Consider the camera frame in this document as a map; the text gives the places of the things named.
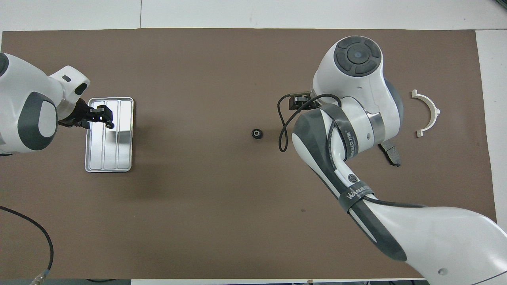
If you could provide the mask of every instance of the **white robotic arm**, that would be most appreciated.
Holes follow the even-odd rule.
[[[106,106],[92,109],[80,99],[90,81],[71,66],[46,76],[13,55],[0,53],[0,155],[44,149],[57,124],[89,128],[88,121],[113,127]]]
[[[407,262],[430,284],[507,284],[507,235],[489,218],[380,201],[345,164],[400,129],[403,104],[382,68],[382,52],[371,39],[334,44],[313,79],[310,96],[320,107],[294,126],[296,151],[379,250]]]

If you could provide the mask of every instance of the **gray strap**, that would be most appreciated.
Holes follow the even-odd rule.
[[[338,202],[340,202],[345,212],[348,212],[350,207],[368,194],[373,194],[373,190],[363,181],[359,181],[352,184],[345,192],[341,193]]]

